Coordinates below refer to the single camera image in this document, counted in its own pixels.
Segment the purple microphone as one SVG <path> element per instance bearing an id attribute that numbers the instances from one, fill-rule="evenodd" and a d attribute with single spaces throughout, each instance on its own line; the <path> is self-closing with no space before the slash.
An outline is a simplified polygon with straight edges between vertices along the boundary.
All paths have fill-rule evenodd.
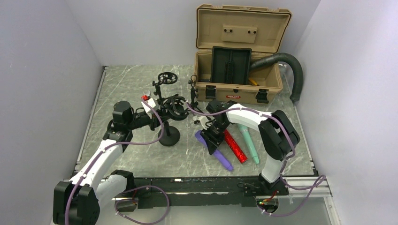
<path id="1" fill-rule="evenodd" d="M 197 140 L 204 146 L 207 148 L 207 144 L 205 139 L 201 136 L 200 134 L 200 130 L 197 131 L 195 133 L 195 137 L 197 138 Z M 215 150 L 213 153 L 213 156 L 223 165 L 223 167 L 228 170 L 228 171 L 232 171 L 233 170 L 233 166 L 231 164 L 231 162 L 219 151 L 219 150 Z"/>

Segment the red glitter microphone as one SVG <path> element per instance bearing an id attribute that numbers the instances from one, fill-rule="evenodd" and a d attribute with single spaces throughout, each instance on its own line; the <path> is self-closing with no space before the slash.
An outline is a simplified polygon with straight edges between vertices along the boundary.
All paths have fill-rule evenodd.
<path id="1" fill-rule="evenodd" d="M 246 154 L 242 151 L 240 146 L 237 144 L 237 142 L 227 129 L 224 131 L 224 140 L 241 164 L 245 163 L 248 160 Z"/>

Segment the teal microphone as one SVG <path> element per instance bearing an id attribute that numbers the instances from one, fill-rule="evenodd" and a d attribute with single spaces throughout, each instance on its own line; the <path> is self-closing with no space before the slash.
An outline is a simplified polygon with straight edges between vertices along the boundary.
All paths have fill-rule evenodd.
<path id="1" fill-rule="evenodd" d="M 238 129 L 239 129 L 239 131 L 241 132 L 241 134 L 242 134 L 242 136 L 244 138 L 244 141 L 245 141 L 245 143 L 247 145 L 247 148 L 249 150 L 249 153 L 250 153 L 253 161 L 255 162 L 255 164 L 258 165 L 260 163 L 260 159 L 258 157 L 258 153 L 257 153 L 257 150 L 256 150 L 256 148 L 254 146 L 253 140 L 252 140 L 252 138 L 250 136 L 248 127 L 244 126 L 242 124 L 238 124 Z"/>

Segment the small black tripod stand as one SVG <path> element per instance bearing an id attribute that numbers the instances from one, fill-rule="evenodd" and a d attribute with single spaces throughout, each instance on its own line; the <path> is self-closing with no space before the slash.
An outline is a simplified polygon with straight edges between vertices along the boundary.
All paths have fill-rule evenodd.
<path id="1" fill-rule="evenodd" d="M 191 90 L 190 90 L 190 95 L 191 95 L 191 102 L 190 102 L 190 107 L 200 113 L 203 113 L 202 110 L 200 110 L 198 108 L 198 102 L 197 102 L 197 98 L 198 98 L 198 89 L 196 88 L 196 81 L 198 80 L 198 76 L 197 75 L 192 75 L 190 77 L 190 80 L 188 81 L 188 84 L 191 86 Z"/>

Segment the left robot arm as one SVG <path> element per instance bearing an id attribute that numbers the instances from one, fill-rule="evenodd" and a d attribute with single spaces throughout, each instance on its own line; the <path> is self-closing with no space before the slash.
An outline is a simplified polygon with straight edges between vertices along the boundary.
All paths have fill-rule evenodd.
<path id="1" fill-rule="evenodd" d="M 113 120 L 100 146 L 86 165 L 68 181 L 60 181 L 54 188 L 53 223 L 56 225 L 94 225 L 101 209 L 121 194 L 128 197 L 134 193 L 133 173 L 114 171 L 102 182 L 106 172 L 126 150 L 131 142 L 132 131 L 149 125 L 156 117 L 164 126 L 157 112 L 158 103 L 143 96 L 142 114 L 134 113 L 127 101 L 114 105 Z"/>

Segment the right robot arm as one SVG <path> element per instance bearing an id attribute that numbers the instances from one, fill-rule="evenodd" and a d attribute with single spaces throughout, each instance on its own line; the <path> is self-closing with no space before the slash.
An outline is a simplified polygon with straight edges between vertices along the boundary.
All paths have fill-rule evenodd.
<path id="1" fill-rule="evenodd" d="M 213 100 L 207 111 L 214 117 L 212 124 L 198 131 L 195 136 L 214 154 L 224 140 L 224 131 L 230 124 L 243 125 L 259 132 L 267 154 L 265 166 L 259 175 L 259 190 L 269 195 L 276 190 L 286 159 L 293 156 L 300 136 L 281 110 L 261 112 L 245 107 L 235 101 L 221 103 Z"/>

